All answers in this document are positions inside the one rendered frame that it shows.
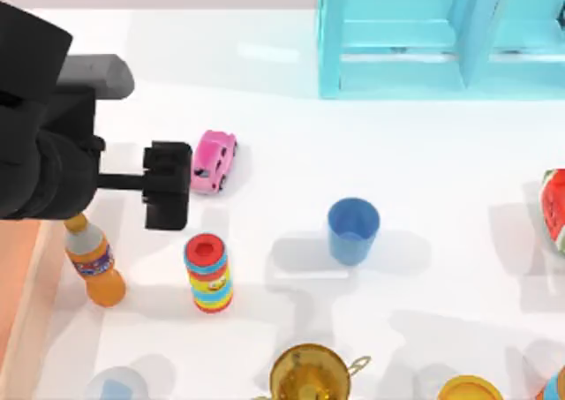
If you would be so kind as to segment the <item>pink toy car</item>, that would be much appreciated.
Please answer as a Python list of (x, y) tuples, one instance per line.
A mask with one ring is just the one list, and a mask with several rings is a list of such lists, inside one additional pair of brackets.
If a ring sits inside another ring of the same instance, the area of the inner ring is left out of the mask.
[(201, 194), (222, 191), (236, 152), (233, 133), (205, 131), (192, 157), (191, 190)]

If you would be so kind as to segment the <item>orange drink bottle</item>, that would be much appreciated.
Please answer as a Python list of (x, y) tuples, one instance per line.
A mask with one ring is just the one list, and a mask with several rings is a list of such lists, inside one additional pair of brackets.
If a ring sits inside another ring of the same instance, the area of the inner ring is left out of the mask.
[(89, 298), (98, 306), (112, 307), (125, 296), (124, 278), (115, 269), (115, 257), (105, 233), (84, 214), (64, 220), (65, 252), (85, 281)]

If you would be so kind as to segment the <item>stack of coloured rings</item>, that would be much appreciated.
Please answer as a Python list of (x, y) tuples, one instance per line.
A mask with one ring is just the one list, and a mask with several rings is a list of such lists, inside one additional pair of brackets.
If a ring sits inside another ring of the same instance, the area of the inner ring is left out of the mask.
[(219, 313), (233, 299), (228, 250), (211, 233), (193, 236), (185, 246), (185, 267), (194, 304), (205, 313)]

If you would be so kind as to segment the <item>shallow salmon-coloured box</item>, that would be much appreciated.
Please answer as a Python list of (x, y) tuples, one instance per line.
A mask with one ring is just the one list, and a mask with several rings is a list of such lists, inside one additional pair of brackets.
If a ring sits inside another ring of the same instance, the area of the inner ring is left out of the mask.
[(64, 226), (0, 222), (0, 400), (32, 400), (64, 263)]

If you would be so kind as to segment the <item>pale blue clear cup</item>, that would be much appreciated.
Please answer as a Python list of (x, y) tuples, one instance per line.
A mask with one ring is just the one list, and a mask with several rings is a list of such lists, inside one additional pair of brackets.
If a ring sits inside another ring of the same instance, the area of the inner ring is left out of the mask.
[(150, 400), (146, 380), (128, 366), (99, 372), (86, 385), (81, 400)]

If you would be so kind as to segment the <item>gold trophy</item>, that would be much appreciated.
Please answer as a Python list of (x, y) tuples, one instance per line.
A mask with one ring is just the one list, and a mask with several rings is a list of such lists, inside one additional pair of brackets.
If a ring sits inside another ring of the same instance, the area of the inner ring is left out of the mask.
[(347, 365), (336, 352), (321, 344), (295, 345), (273, 364), (270, 395), (254, 400), (349, 400), (352, 377), (371, 360), (371, 356), (362, 356)]

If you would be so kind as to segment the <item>light blue rack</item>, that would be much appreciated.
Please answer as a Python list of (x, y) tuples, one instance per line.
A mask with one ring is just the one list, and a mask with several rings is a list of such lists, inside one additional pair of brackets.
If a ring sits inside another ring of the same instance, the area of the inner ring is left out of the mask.
[(565, 0), (318, 0), (323, 98), (565, 100)]

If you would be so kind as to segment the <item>yellow round lid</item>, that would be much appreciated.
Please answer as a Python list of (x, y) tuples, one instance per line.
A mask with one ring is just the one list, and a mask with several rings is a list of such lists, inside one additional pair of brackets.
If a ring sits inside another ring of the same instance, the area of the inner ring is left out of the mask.
[(437, 400), (503, 400), (503, 398), (491, 382), (475, 375), (458, 375), (443, 385)]

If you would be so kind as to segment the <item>watermelon slice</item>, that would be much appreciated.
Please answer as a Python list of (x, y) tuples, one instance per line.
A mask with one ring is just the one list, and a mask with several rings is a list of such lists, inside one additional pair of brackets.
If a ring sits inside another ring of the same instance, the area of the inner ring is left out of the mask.
[(556, 250), (565, 255), (565, 169), (545, 172), (539, 202), (547, 233)]

